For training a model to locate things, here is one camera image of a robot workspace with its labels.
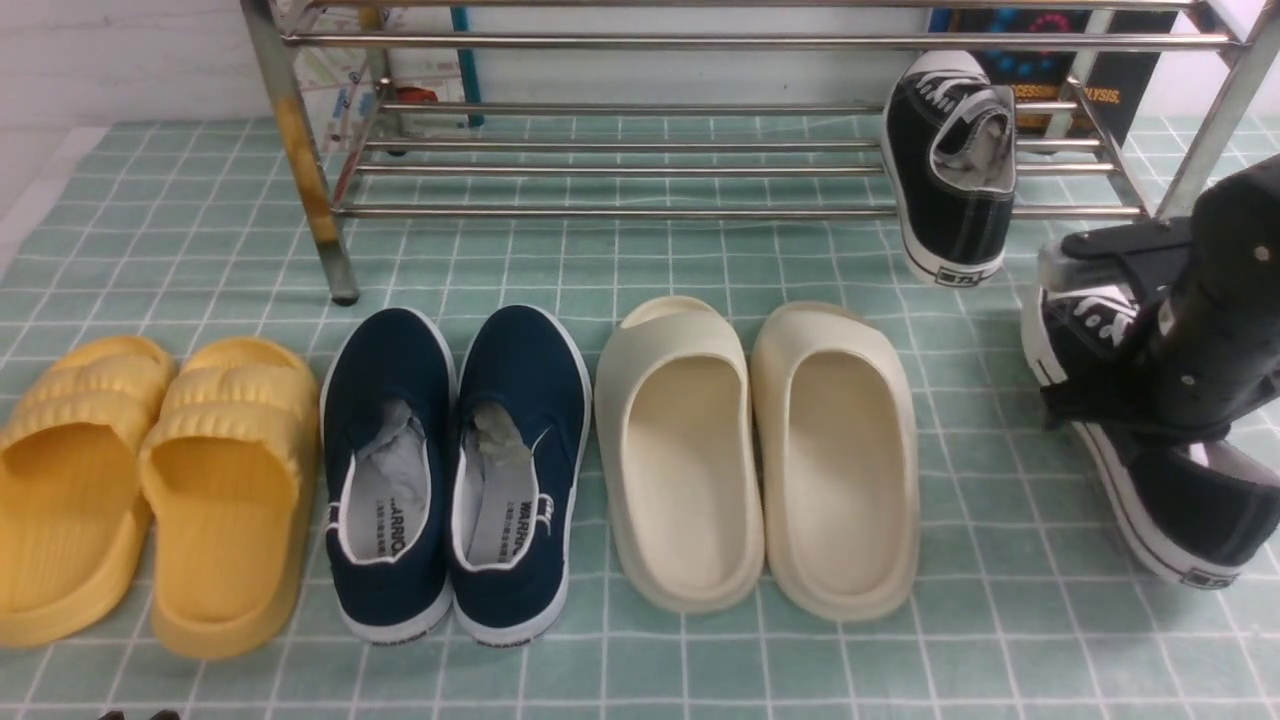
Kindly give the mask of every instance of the black canvas sneaker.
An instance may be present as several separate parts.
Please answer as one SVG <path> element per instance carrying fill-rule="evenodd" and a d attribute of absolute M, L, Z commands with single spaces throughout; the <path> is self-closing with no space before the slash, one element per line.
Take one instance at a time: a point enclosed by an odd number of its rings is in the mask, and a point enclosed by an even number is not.
<path fill-rule="evenodd" d="M 1023 302 L 1023 351 L 1041 386 L 1115 357 L 1135 309 L 1115 286 Z M 1275 474 L 1225 441 L 1170 447 L 1128 429 L 1071 423 L 1097 465 L 1125 542 L 1152 573 L 1230 585 L 1280 523 Z"/>
<path fill-rule="evenodd" d="M 925 53 L 884 105 L 881 152 L 897 199 L 908 266 L 974 287 L 1000 269 L 1014 209 L 1014 91 L 973 55 Z"/>

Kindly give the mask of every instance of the cream slide sandal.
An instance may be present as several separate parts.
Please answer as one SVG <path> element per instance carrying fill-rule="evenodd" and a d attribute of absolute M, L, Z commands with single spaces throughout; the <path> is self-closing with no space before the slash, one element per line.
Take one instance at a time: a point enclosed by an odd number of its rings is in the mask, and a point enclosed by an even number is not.
<path fill-rule="evenodd" d="M 828 620 L 900 606 L 920 536 L 915 411 L 888 338 L 822 302 L 765 320 L 751 352 L 769 568 Z"/>
<path fill-rule="evenodd" d="M 604 346 L 595 421 L 622 570 L 673 612 L 737 603 L 764 564 L 746 357 L 692 297 L 636 307 Z"/>

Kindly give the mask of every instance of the shoe rack leg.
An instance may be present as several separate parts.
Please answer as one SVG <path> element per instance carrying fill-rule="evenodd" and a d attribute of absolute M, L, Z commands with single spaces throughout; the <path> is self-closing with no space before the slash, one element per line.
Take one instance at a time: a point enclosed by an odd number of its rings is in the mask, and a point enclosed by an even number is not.
<path fill-rule="evenodd" d="M 329 182 L 320 163 L 311 123 L 298 78 L 293 72 L 293 53 L 280 40 L 273 0 L 241 0 L 250 40 L 262 68 L 262 82 L 271 101 L 275 123 L 280 128 L 284 152 L 298 186 L 298 197 L 311 227 L 311 238 L 320 255 L 320 266 L 329 282 L 329 296 L 338 305 L 355 305 L 360 288 L 351 268 L 351 258 L 342 242 L 342 227 L 329 200 Z"/>
<path fill-rule="evenodd" d="M 1249 109 L 1249 102 L 1280 53 L 1280 0 L 1266 0 L 1243 50 L 1235 55 L 1217 97 L 1183 156 L 1156 218 L 1190 215 L 1226 143 Z"/>

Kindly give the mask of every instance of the yellow slide sandal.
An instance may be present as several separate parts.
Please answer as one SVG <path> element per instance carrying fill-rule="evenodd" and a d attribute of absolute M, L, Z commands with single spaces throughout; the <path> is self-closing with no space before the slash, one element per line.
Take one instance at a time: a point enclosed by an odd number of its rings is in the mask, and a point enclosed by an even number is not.
<path fill-rule="evenodd" d="M 88 342 L 0 430 L 0 644 L 92 625 L 133 580 L 151 511 L 136 457 L 174 361 L 141 337 Z"/>
<path fill-rule="evenodd" d="M 248 652 L 293 612 L 316 483 L 316 382 L 259 338 L 196 352 L 142 446 L 156 514 L 151 625 L 201 660 Z"/>

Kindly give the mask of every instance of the navy slip-on shoe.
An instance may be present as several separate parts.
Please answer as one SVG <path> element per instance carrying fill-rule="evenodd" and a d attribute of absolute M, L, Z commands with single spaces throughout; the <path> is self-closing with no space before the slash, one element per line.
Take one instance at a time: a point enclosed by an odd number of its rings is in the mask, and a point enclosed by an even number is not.
<path fill-rule="evenodd" d="M 325 377 L 325 550 L 347 626 L 375 644 L 426 634 L 453 601 L 442 542 L 456 386 L 440 331 L 403 307 L 361 323 Z"/>
<path fill-rule="evenodd" d="M 480 328 L 462 364 L 451 578 L 458 625 L 511 647 L 544 633 L 568 593 L 577 474 L 591 379 L 548 313 L 511 305 Z"/>

